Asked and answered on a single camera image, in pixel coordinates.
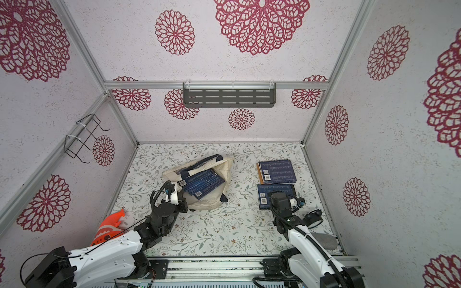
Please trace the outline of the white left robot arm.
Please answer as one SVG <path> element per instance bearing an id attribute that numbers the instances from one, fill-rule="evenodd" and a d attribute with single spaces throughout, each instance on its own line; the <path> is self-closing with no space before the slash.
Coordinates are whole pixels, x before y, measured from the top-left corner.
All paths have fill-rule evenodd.
<path id="1" fill-rule="evenodd" d="M 26 288 L 91 288 L 119 278 L 140 278 L 150 270 L 145 250 L 160 243 L 187 210 L 184 197 L 164 200 L 152 206 L 141 224 L 116 238 L 69 252 L 61 246 L 43 254 L 29 276 L 20 280 Z"/>

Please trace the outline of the cream canvas tote bag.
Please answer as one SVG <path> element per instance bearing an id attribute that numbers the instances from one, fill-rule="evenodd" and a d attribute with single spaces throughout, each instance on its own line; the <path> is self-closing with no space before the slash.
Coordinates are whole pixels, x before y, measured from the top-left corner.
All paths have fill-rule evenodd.
<path id="1" fill-rule="evenodd" d="M 232 157 L 215 154 L 163 172 L 185 198 L 188 209 L 209 211 L 228 204 Z"/>

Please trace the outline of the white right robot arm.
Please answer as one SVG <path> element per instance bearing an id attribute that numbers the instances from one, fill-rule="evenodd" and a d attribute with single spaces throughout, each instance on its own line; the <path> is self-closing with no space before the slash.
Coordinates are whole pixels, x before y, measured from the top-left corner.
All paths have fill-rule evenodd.
<path id="1" fill-rule="evenodd" d="M 322 222 L 322 211 L 313 210 L 303 218 L 295 215 L 301 200 L 284 192 L 270 196 L 273 224 L 293 246 L 279 255 L 280 272 L 294 276 L 309 288 L 363 288 L 363 276 L 354 267 L 346 267 L 320 244 L 310 229 Z"/>

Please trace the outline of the blue grid cover book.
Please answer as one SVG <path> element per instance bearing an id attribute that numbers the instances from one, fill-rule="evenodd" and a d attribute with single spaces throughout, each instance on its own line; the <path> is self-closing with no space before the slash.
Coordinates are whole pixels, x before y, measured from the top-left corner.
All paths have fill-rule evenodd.
<path id="1" fill-rule="evenodd" d="M 297 181 L 290 160 L 273 160 L 260 162 L 264 185 L 294 184 Z"/>

